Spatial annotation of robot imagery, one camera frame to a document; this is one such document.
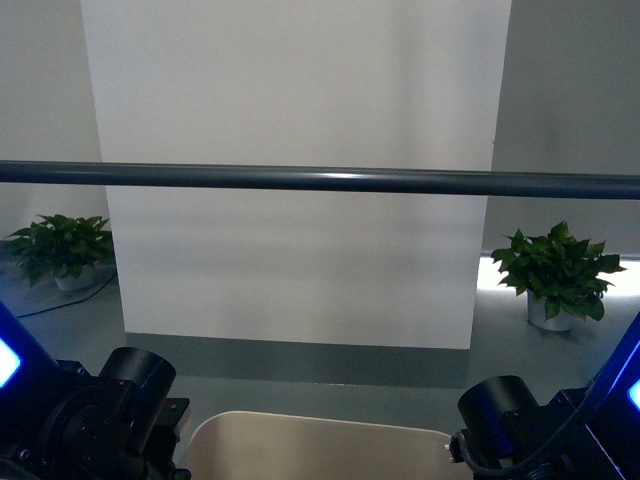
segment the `white panel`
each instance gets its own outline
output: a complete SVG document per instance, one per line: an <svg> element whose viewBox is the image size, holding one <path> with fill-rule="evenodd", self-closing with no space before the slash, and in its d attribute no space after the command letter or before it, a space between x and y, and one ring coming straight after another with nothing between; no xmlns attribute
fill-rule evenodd
<svg viewBox="0 0 640 480"><path fill-rule="evenodd" d="M488 170L509 5L83 2L103 160ZM484 198L108 197L129 332L469 346Z"/></svg>

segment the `black cable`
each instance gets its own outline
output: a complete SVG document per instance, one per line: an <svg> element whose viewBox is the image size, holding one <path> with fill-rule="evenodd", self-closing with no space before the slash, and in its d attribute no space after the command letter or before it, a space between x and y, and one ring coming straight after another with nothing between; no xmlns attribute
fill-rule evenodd
<svg viewBox="0 0 640 480"><path fill-rule="evenodd" d="M56 307L50 307L50 308L45 308L44 310L38 310L37 312L31 312L31 313L25 313L24 315L16 315L16 318L27 318L27 317L33 317L35 315L40 315L43 313L48 313L48 312L52 312L54 310L59 310L61 308L66 308L66 307L71 307L73 305L78 305L80 303L84 303L88 300L91 300L93 297L95 297L98 293L100 293L102 290L104 290L104 288L109 285L111 283L111 281L116 278L116 275L118 275L118 272L115 272L113 275L111 275L111 278L109 278L109 280L107 280L99 289L97 289L95 292L93 292L91 295L89 295L86 298L83 298L81 300L76 300L74 302L69 302L69 303L65 303L63 305L58 305Z"/></svg>
<svg viewBox="0 0 640 480"><path fill-rule="evenodd" d="M599 375L596 382L587 391L585 399L561 426L551 435L534 453L521 462L509 467L494 469L479 465L471 455L467 445L467 439L462 432L454 435L460 444L460 451L465 463L476 474L490 478L506 478L508 476L528 473L531 468L542 463L547 456L555 453L555 450L562 446L562 441L567 440L569 434L577 427L589 422L593 415L598 412L609 392L613 390L620 375L625 370L630 357L640 346L640 313L631 323L622 340L607 361L605 368Z"/></svg>

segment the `potted plant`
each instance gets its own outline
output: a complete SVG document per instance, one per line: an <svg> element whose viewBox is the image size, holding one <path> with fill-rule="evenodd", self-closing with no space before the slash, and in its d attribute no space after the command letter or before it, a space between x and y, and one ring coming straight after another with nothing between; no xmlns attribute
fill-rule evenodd
<svg viewBox="0 0 640 480"><path fill-rule="evenodd" d="M51 273L61 290L78 290L91 286L95 263L113 260L113 237L102 228L102 217L69 218L64 215L40 215L7 238L5 249L17 257L18 267L31 286Z"/></svg>
<svg viewBox="0 0 640 480"><path fill-rule="evenodd" d="M569 234L566 222L554 226L546 236L527 237L518 229L507 238L511 247L494 250L491 258L494 263L501 262L500 273L507 272L501 284L515 287L516 295L528 292L532 323L544 327L561 313L583 320L602 319L602 297L611 283L598 275L625 270L620 266L620 255L603 255L605 242L590 245L588 239L576 240ZM532 312L536 306L541 319ZM549 329L569 327L570 324Z"/></svg>

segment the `metal pipe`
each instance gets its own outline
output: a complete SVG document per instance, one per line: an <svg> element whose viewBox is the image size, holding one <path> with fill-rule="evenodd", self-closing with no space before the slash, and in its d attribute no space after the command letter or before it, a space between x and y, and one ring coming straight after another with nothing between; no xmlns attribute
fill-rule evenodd
<svg viewBox="0 0 640 480"><path fill-rule="evenodd" d="M0 160L0 182L640 200L640 176Z"/></svg>

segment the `white container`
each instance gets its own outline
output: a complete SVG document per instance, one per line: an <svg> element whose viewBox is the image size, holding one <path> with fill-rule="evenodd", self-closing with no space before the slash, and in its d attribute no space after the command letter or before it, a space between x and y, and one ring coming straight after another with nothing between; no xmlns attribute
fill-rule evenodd
<svg viewBox="0 0 640 480"><path fill-rule="evenodd" d="M194 433L179 467L193 480L471 480L433 430L227 412Z"/></svg>
<svg viewBox="0 0 640 480"><path fill-rule="evenodd" d="M536 302L533 293L527 290L527 318L529 323L551 332L566 332L571 330L573 324L573 315L569 315L564 310L549 320L545 320L544 299Z"/></svg>
<svg viewBox="0 0 640 480"><path fill-rule="evenodd" d="M96 269L93 265L87 265L82 269L78 278L67 275L64 278L55 277L58 288L63 292L73 292L89 288L96 281Z"/></svg>

